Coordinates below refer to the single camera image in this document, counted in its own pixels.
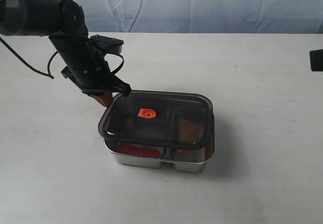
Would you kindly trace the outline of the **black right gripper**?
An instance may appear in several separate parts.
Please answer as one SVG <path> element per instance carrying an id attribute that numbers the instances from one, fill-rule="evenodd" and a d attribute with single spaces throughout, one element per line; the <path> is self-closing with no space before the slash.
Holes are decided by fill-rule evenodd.
<path id="1" fill-rule="evenodd" d="M 312 72 L 323 71 L 323 49 L 311 50 L 310 55 L 310 68 Z"/>

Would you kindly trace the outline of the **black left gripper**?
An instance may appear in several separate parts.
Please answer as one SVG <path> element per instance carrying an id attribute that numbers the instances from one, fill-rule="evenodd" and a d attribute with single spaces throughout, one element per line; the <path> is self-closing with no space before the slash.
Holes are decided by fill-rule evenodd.
<path id="1" fill-rule="evenodd" d="M 61 41 L 60 56 L 66 64 L 61 71 L 63 77 L 103 107 L 112 103 L 112 93 L 125 97 L 130 94 L 131 86 L 110 71 L 102 50 L 90 41 Z"/>

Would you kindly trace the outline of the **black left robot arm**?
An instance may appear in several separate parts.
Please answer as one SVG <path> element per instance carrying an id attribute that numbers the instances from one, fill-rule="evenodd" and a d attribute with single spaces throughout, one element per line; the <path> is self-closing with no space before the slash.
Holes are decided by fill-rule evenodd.
<path id="1" fill-rule="evenodd" d="M 73 0 L 1 0 L 1 35 L 47 36 L 66 66 L 61 71 L 82 93 L 108 107 L 117 92 L 127 97 L 128 83 L 111 70 L 106 54 L 121 56 L 123 40 L 88 36 L 83 9 Z"/>

